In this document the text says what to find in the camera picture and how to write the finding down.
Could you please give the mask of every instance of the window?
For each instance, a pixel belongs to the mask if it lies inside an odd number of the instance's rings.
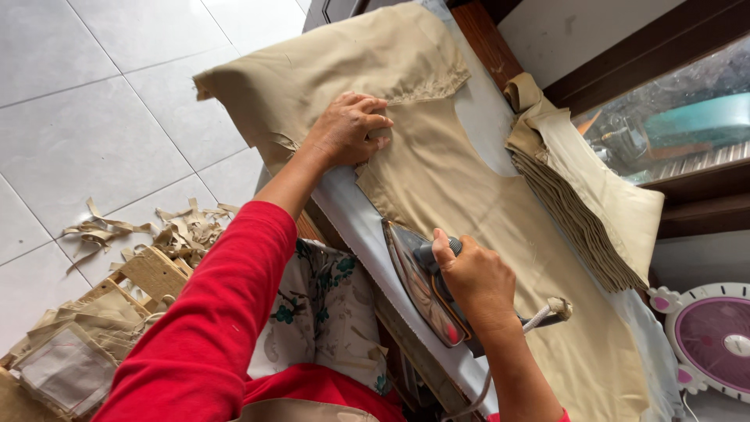
[[[750,158],[750,37],[573,124],[609,168],[634,184]]]

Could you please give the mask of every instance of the electric fan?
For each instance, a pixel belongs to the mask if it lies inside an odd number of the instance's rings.
[[[651,288],[651,306],[667,314],[680,390],[710,385],[750,403],[750,285],[715,283],[683,294]]]

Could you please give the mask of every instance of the white ironing board cover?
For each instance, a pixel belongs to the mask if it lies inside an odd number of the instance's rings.
[[[471,71],[472,77],[459,89],[454,99],[456,113],[472,145],[499,175],[518,175],[509,152],[503,147],[511,131],[513,112],[502,92],[468,44],[443,0],[415,1],[435,13],[448,26]],[[445,347],[422,319],[396,275],[385,245],[380,213],[355,184],[355,177],[354,170],[349,167],[331,170],[313,192],[313,199],[409,327],[432,351],[448,376],[467,397],[474,400],[484,384],[488,371],[487,359],[474,359],[463,344],[455,348]],[[598,282],[596,285],[620,317],[630,325],[636,340],[651,401],[651,408],[644,412],[641,420],[671,420],[673,409],[681,408],[676,379],[677,359],[660,323],[635,291],[609,294]],[[479,409],[484,416],[498,411],[496,397],[493,386]]]

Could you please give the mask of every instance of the floor tile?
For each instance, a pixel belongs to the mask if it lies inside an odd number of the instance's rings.
[[[238,57],[228,46],[125,75],[195,170],[248,147],[221,103],[196,101],[192,79]]]
[[[312,0],[297,0],[297,4],[302,9],[304,14],[308,14],[308,11],[310,10],[310,3]]]
[[[52,240],[16,191],[0,176],[0,265]]]
[[[0,109],[0,173],[53,237],[192,173],[123,78]]]
[[[49,242],[0,266],[0,350],[20,341],[47,309],[86,294],[91,286],[73,270],[71,261]]]
[[[117,75],[65,0],[0,2],[0,106]]]
[[[229,44],[200,0],[70,0],[120,71]]]
[[[174,213],[180,209],[189,208],[188,198],[194,197],[198,200],[198,207],[204,208],[216,208],[217,201],[211,192],[203,185],[197,175],[192,174],[172,185],[167,186],[159,191],[150,194],[147,197],[137,200],[128,206],[124,206],[118,209],[114,213],[106,215],[108,219],[115,219],[122,222],[129,222],[134,225],[142,225],[145,223],[154,223],[159,228],[164,225],[157,216],[156,208],[161,208],[168,213]],[[226,227],[229,224],[229,219],[222,219],[221,225]],[[88,245],[83,246],[78,256],[75,258],[73,255],[80,244],[80,236],[77,234],[68,234],[59,239],[57,243],[60,245],[65,254],[72,260],[75,261],[83,256],[86,256],[89,252],[94,249],[89,248]],[[132,233],[126,237],[120,237],[112,243],[112,249],[109,252],[99,251],[91,260],[85,261],[78,264],[78,270],[92,285],[96,285],[101,282],[110,274],[110,263],[111,262],[125,262],[122,259],[120,251],[124,248],[134,249],[135,246],[140,243],[146,245],[152,244],[151,234],[148,233]]]
[[[262,179],[263,160],[257,149],[246,149],[198,172],[216,200],[242,206],[253,199],[259,179]]]
[[[295,0],[204,0],[240,54],[294,38],[302,33],[305,13]]]

